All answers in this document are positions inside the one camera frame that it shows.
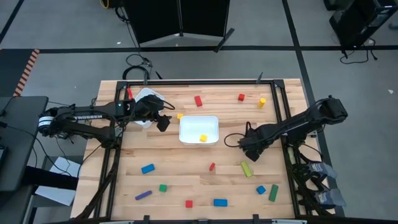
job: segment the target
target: red block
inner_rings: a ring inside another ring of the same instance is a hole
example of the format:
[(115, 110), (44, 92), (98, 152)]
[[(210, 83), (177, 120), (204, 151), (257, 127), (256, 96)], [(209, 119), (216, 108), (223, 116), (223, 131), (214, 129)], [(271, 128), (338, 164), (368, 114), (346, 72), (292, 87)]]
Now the red block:
[(213, 171), (213, 169), (214, 169), (214, 167), (216, 166), (216, 164), (213, 162), (211, 165), (210, 165), (210, 171)]
[(197, 103), (197, 106), (201, 106), (200, 96), (195, 96), (195, 102)]
[(238, 100), (239, 101), (243, 101), (244, 100), (244, 94), (239, 94)]
[(185, 201), (185, 208), (192, 208), (193, 207), (193, 202), (191, 200), (186, 200)]

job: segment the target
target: yellow-green block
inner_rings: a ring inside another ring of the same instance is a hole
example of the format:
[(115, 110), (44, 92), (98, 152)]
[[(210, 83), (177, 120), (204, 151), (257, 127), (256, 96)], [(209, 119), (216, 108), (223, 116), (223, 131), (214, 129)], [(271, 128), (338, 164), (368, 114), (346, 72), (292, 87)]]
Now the yellow-green block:
[(246, 177), (251, 177), (253, 175), (246, 161), (241, 162), (241, 166)]

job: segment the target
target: yellow block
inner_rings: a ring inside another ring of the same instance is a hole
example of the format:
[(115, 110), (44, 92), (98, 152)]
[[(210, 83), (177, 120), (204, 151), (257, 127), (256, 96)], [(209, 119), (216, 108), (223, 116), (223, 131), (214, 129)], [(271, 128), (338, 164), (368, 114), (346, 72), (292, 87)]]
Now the yellow block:
[(207, 136), (206, 136), (206, 134), (202, 134), (202, 135), (200, 136), (200, 141), (201, 141), (201, 142), (206, 142), (206, 141), (207, 141)]
[(246, 161), (242, 161), (241, 166), (246, 177), (251, 177), (253, 175)]
[(259, 102), (259, 108), (262, 108), (262, 106), (264, 106), (264, 104), (266, 103), (266, 99), (265, 98), (261, 98), (260, 102)]

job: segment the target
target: toy block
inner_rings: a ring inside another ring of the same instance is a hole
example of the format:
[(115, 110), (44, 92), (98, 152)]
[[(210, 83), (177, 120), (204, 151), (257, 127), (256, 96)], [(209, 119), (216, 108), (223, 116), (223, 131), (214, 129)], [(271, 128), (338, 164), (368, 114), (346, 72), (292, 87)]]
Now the toy block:
[(207, 135), (206, 135), (206, 134), (202, 134), (202, 135), (200, 136), (200, 141), (201, 141), (201, 142), (206, 142), (206, 141), (207, 141)]
[(226, 199), (214, 199), (213, 205), (216, 207), (228, 207), (228, 200)]
[(142, 174), (146, 174), (150, 171), (155, 170), (155, 165), (154, 164), (149, 164), (148, 166), (144, 166), (143, 168), (141, 168)]
[(271, 202), (275, 202), (276, 200), (276, 194), (278, 193), (278, 185), (272, 184), (272, 188), (271, 188), (271, 193), (269, 194), (269, 200)]
[(186, 200), (185, 201), (185, 208), (192, 208), (193, 207), (193, 202), (191, 200)]
[(244, 94), (239, 94), (238, 100), (239, 101), (243, 101), (244, 100)]
[(266, 103), (266, 99), (265, 98), (261, 98), (260, 102), (259, 102), (259, 108), (262, 108), (264, 106), (264, 104)]
[(144, 193), (142, 193), (142, 194), (140, 194), (140, 195), (137, 195), (137, 196), (136, 196), (136, 200), (143, 199), (144, 197), (146, 197), (146, 196), (148, 196), (148, 195), (151, 195), (151, 194), (152, 194), (152, 191), (151, 191), (151, 190), (148, 190), (147, 192), (144, 192)]
[(264, 194), (266, 192), (266, 188), (263, 185), (258, 187), (256, 190), (259, 194)]
[(243, 169), (244, 174), (246, 175), (246, 177), (251, 177), (253, 174), (251, 173), (251, 170), (249, 168), (249, 165), (247, 164), (246, 161), (241, 162), (241, 166)]
[(164, 184), (160, 184), (159, 185), (159, 191), (160, 192), (166, 192), (166, 190), (167, 190), (167, 185), (164, 185)]
[(201, 106), (200, 96), (195, 96), (195, 102), (196, 102), (197, 106)]
[(209, 170), (213, 171), (214, 167), (216, 166), (216, 164), (214, 162), (211, 163)]

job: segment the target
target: purple block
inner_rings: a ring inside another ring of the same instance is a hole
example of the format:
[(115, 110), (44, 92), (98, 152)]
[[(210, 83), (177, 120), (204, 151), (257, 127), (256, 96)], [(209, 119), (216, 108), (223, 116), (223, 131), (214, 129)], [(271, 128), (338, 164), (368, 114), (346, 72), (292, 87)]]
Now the purple block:
[(151, 191), (151, 190), (148, 190), (147, 192), (144, 192), (144, 193), (142, 193), (142, 194), (140, 194), (140, 195), (137, 195), (137, 196), (136, 196), (136, 200), (143, 199), (144, 197), (146, 197), (146, 196), (148, 196), (148, 195), (151, 195), (151, 194), (152, 194), (152, 191)]

